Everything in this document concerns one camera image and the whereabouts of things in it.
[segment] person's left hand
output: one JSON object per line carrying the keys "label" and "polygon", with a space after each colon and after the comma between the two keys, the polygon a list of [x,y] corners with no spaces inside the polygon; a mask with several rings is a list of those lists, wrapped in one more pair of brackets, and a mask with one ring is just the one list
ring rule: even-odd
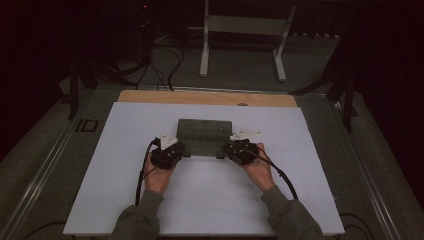
{"label": "person's left hand", "polygon": [[169,179],[171,179],[171,175],[175,167],[170,170],[160,169],[153,165],[153,163],[151,162],[151,156],[152,153],[150,152],[147,156],[144,174],[149,173],[154,168],[155,169],[150,172],[144,179],[146,184],[146,190],[151,190],[159,194],[163,194],[166,188],[168,187]]}

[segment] person's right hand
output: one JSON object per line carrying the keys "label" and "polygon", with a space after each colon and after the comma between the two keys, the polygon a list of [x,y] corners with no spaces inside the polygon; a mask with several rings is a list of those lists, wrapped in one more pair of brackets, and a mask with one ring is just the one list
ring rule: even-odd
{"label": "person's right hand", "polygon": [[[256,144],[256,146],[263,151],[265,147],[262,143]],[[259,150],[259,156],[269,160],[264,152]],[[255,159],[254,162],[242,166],[249,176],[250,180],[262,191],[265,192],[275,185],[274,180],[272,179],[271,166],[260,160]]]}

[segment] white stand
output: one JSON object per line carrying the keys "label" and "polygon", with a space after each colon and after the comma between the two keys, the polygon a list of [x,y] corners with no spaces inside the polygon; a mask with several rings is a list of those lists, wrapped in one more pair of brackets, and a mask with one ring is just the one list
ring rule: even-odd
{"label": "white stand", "polygon": [[200,63],[200,76],[208,75],[209,62],[209,31],[250,33],[263,35],[281,36],[280,45],[274,49],[275,67],[277,68],[278,80],[286,81],[286,74],[281,61],[281,53],[286,43],[290,24],[293,19],[296,6],[292,6],[287,19],[263,19],[209,15],[209,0],[205,0],[205,18],[203,31],[203,52]]}

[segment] hand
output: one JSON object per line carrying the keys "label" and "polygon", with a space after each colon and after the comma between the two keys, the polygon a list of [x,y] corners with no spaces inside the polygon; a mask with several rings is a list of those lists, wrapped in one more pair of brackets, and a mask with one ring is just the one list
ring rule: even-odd
{"label": "hand", "polygon": [[163,194],[168,187],[169,179],[171,179],[171,175],[175,167],[170,170],[160,169],[153,165],[150,160],[151,156],[152,153],[149,152],[149,155],[147,156],[146,168],[144,170],[144,174],[147,174],[151,171],[144,179],[146,190],[151,190]]}
{"label": "hand", "polygon": [[[268,157],[264,154],[265,147],[262,143],[256,144],[256,146],[263,151],[259,150],[259,156],[267,160]],[[254,162],[243,165],[243,169],[246,171],[250,180],[262,191],[265,192],[275,185],[274,180],[272,179],[271,166],[260,160],[255,159]]]}

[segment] floor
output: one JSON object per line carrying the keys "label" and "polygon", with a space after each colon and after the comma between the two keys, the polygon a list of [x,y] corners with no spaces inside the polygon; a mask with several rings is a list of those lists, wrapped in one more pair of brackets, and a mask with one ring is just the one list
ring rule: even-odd
{"label": "floor", "polygon": [[[168,37],[158,42],[164,45],[153,50],[154,68],[147,70],[139,89],[165,90],[163,85],[167,84],[162,82],[168,81],[166,76],[179,62],[175,54],[182,57],[178,49],[169,46],[172,45],[184,52],[184,60],[172,78],[175,90],[286,94],[318,79],[337,45],[337,39],[291,36],[283,52],[288,79],[281,83],[276,79],[272,46],[267,42],[240,44],[232,36],[213,36],[206,78],[199,76],[201,38],[197,32],[185,44]],[[137,83],[140,76],[141,72],[134,73],[127,79]],[[72,208],[110,107],[121,90],[129,89],[105,76],[99,75],[98,79],[100,85],[96,90],[82,91],[80,111],[74,121],[67,120],[69,105],[57,103],[0,163],[0,239],[24,239],[49,223],[55,224],[30,239],[71,238],[61,234],[63,222]],[[341,218],[346,234],[340,239],[369,239],[370,232],[372,239],[424,239],[423,211],[360,94],[354,99],[353,133],[348,133],[341,124],[339,105],[323,98],[328,87],[297,96],[296,101],[305,115],[339,213],[345,214]],[[80,119],[96,120],[99,127],[94,132],[77,131]]]}

